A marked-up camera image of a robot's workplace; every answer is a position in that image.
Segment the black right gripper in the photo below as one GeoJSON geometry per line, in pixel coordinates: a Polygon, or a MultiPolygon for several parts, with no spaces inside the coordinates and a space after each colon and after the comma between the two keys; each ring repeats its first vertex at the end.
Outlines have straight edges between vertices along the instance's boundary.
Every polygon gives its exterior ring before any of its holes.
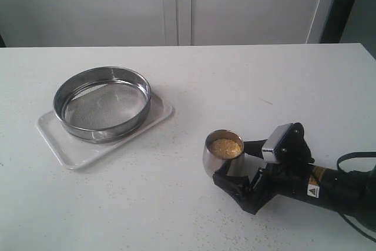
{"type": "MultiPolygon", "coordinates": [[[[243,142],[243,152],[264,160],[262,147],[266,141],[243,142]]],[[[293,123],[278,149],[277,159],[280,163],[266,162],[266,167],[259,168],[251,181],[248,176],[226,175],[221,168],[213,175],[214,184],[247,213],[257,213],[275,195],[295,199],[306,197],[315,160],[304,139],[304,127],[300,122],[293,123]]]]}

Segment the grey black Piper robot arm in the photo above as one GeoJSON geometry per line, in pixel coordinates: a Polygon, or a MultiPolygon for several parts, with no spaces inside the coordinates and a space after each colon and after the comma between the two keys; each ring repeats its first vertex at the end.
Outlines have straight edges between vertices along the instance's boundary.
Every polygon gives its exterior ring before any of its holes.
{"type": "Polygon", "coordinates": [[[231,172],[225,161],[213,174],[215,185],[255,215],[276,195],[354,217],[375,230],[375,170],[345,172],[314,165],[301,123],[278,126],[266,140],[243,143],[243,152],[265,161],[253,179],[231,172]]]}

